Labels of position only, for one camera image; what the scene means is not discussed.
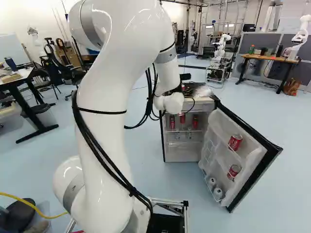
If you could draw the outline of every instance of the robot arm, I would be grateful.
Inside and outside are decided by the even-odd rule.
[[[217,50],[214,52],[214,59],[221,59],[225,55],[225,45],[226,41],[231,40],[231,36],[224,33],[222,34],[219,42],[212,43],[213,45],[218,45]]]
[[[292,47],[286,48],[283,56],[288,59],[295,59],[301,46],[308,40],[308,25],[311,22],[311,15],[305,15],[300,18],[301,26],[299,32],[292,38],[292,43],[296,44]]]
[[[83,0],[69,13],[75,39],[101,51],[80,84],[77,106],[88,110],[81,111],[85,124],[131,183],[124,113],[134,83],[152,62],[160,79],[155,106],[171,113],[182,109],[181,93],[162,96],[180,84],[171,24],[157,0]],[[131,219],[142,218],[132,217],[136,199],[102,167],[77,128],[76,137],[79,156],[58,167],[55,195],[86,232],[120,233]]]

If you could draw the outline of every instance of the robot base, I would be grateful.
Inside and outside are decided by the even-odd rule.
[[[188,233],[188,201],[150,198],[153,207],[159,206],[173,215],[150,213],[146,206],[136,200],[127,226],[121,233]],[[71,233],[76,222],[71,219],[65,233]]]

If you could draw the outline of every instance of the floor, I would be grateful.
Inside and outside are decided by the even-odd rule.
[[[204,70],[180,68],[183,72],[191,73],[194,82],[205,80]],[[247,83],[234,85],[235,81],[231,78],[223,88],[213,88],[214,93],[226,107],[284,148],[235,212],[229,214],[214,202],[196,163],[163,163],[159,123],[151,120],[125,132],[135,185],[148,196],[189,200],[192,233],[310,232],[311,199],[307,194],[311,192],[311,94],[299,91],[297,97],[276,95],[274,89]],[[127,125],[136,124],[143,114],[147,95],[144,86],[142,77],[130,96]],[[60,100],[52,107],[58,129],[18,145],[15,140],[32,131],[27,122],[18,130],[0,134],[0,190],[33,198],[47,215],[64,211],[53,194],[52,176],[62,161],[77,155],[71,102],[64,101],[72,89],[60,86]],[[43,95],[46,102],[56,101],[51,90]],[[35,104],[34,98],[29,104]],[[0,198],[2,206],[11,202]],[[68,221],[69,216],[52,220],[51,232],[63,232]]]

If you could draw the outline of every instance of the door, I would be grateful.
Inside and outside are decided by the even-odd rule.
[[[223,106],[216,96],[213,99],[215,110],[208,117],[199,167],[215,200],[232,212],[283,149]],[[234,149],[229,143],[232,135],[242,136]]]

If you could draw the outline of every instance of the red can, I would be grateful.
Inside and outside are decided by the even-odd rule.
[[[170,116],[170,129],[175,129],[175,117],[173,115]]]
[[[240,171],[241,167],[239,167],[238,165],[232,165],[227,173],[228,179],[234,181],[234,178],[238,175]]]
[[[186,122],[186,114],[182,114],[179,117],[179,120],[180,120],[180,124],[185,124],[185,122]]]
[[[192,128],[194,130],[198,129],[198,115],[193,115]]]
[[[240,147],[242,140],[243,140],[243,137],[240,134],[232,135],[228,142],[229,149],[237,151],[238,148]]]

